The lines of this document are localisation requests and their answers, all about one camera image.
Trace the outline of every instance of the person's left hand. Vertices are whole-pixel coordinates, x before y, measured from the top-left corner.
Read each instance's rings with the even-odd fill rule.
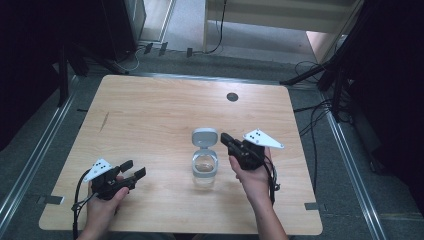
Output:
[[[87,202],[87,223],[84,231],[79,236],[82,239],[99,239],[108,231],[109,225],[112,222],[113,216],[119,209],[119,204],[129,193],[127,187],[121,188],[115,196],[106,201],[97,197],[91,198]],[[91,196],[91,182],[88,187],[88,196]]]

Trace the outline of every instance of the human hand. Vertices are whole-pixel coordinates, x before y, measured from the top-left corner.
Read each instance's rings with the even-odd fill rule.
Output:
[[[83,239],[99,239],[108,231],[109,225],[112,222],[114,215],[119,210],[119,204],[129,193],[127,187],[121,188],[115,196],[106,201],[97,197],[91,198],[87,202],[87,222],[84,231],[79,236],[79,240]],[[91,196],[91,182],[88,188],[88,196]]]
[[[271,151],[269,147],[265,147],[265,156],[271,159]],[[247,199],[251,204],[270,201],[269,198],[269,176],[264,166],[261,166],[255,170],[243,170],[241,169],[237,159],[234,156],[229,157],[231,168],[236,173],[236,178],[243,185],[243,189],[246,192]],[[269,169],[271,164],[268,160],[265,160]]]

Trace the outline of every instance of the white bracket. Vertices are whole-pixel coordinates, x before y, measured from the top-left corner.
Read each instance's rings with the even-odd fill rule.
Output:
[[[243,138],[253,144],[264,147],[284,148],[282,143],[279,143],[259,128],[243,135]]]
[[[85,175],[84,182],[91,181],[94,178],[102,175],[103,173],[109,171],[112,168],[113,168],[112,165],[106,162],[103,158],[100,158],[99,160],[97,160],[95,164],[93,164],[93,167],[87,173],[87,175]]]

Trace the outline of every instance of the table top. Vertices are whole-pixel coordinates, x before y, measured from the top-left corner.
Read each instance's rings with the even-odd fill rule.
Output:
[[[231,102],[228,93],[236,93]],[[70,230],[78,180],[99,158],[113,166],[127,160],[147,174],[124,199],[112,231],[173,233],[257,233],[253,210],[219,141],[215,184],[193,183],[191,161],[199,148],[196,128],[214,128],[242,140],[261,129],[285,145],[271,149],[281,190],[274,209],[290,235],[318,235],[322,224],[315,203],[288,90],[283,86],[152,77],[105,76],[52,192],[61,205],[47,205],[39,225]],[[86,197],[82,184],[80,199]],[[85,225],[86,208],[79,217]]]

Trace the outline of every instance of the scratch on table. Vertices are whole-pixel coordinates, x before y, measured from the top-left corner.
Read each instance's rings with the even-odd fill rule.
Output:
[[[100,131],[99,132],[101,132],[102,130],[103,130],[103,127],[106,125],[106,121],[107,121],[107,118],[109,117],[109,112],[107,112],[107,114],[106,114],[106,116],[105,116],[105,119],[103,120],[103,124],[102,124],[102,127],[100,128]]]

